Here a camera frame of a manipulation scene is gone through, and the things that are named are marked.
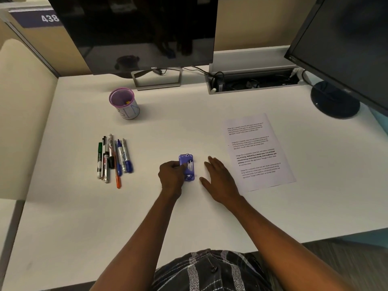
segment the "shirt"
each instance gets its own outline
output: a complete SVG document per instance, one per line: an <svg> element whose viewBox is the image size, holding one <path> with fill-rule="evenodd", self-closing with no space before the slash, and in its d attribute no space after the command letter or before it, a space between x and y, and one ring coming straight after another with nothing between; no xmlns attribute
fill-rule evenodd
<svg viewBox="0 0 388 291"><path fill-rule="evenodd" d="M202 250L157 269L152 291L272 291L253 254Z"/></svg>

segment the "pile of pens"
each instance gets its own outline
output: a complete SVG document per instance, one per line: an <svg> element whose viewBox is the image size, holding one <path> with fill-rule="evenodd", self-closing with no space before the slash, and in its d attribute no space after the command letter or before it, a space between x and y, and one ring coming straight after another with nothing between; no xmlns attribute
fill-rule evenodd
<svg viewBox="0 0 388 291"><path fill-rule="evenodd" d="M116 172L116 185L121 188L120 177L123 173L132 173L133 166L129 160L127 143L125 139L113 141L110 134L102 138L98 144L97 178L109 183L109 170Z"/></svg>

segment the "person's left hand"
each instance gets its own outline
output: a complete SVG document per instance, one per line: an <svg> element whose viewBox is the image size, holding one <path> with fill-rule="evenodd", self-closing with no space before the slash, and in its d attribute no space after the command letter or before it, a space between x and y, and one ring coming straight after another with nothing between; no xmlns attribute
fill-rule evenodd
<svg viewBox="0 0 388 291"><path fill-rule="evenodd" d="M179 198L185 181L184 171L187 165L179 166L179 161L169 161L160 166L158 176L162 183L162 193L167 197Z"/></svg>

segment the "paper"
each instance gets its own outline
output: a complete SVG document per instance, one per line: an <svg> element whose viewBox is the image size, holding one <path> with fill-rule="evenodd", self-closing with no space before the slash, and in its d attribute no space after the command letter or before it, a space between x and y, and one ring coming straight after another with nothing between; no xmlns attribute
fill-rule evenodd
<svg viewBox="0 0 388 291"><path fill-rule="evenodd" d="M241 193L295 181L266 114L228 119L223 130Z"/></svg>

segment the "person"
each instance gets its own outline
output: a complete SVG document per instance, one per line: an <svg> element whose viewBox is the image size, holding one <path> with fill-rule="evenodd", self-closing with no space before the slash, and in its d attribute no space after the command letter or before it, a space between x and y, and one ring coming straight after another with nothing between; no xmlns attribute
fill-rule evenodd
<svg viewBox="0 0 388 291"><path fill-rule="evenodd" d="M221 161L211 156L208 159L205 166L211 181L201 177L202 185L244 227L284 290L354 290L327 264L250 206ZM177 161L160 166L160 195L91 291L272 290L255 257L235 251L193 252L156 270L172 210L182 194L185 168Z"/></svg>

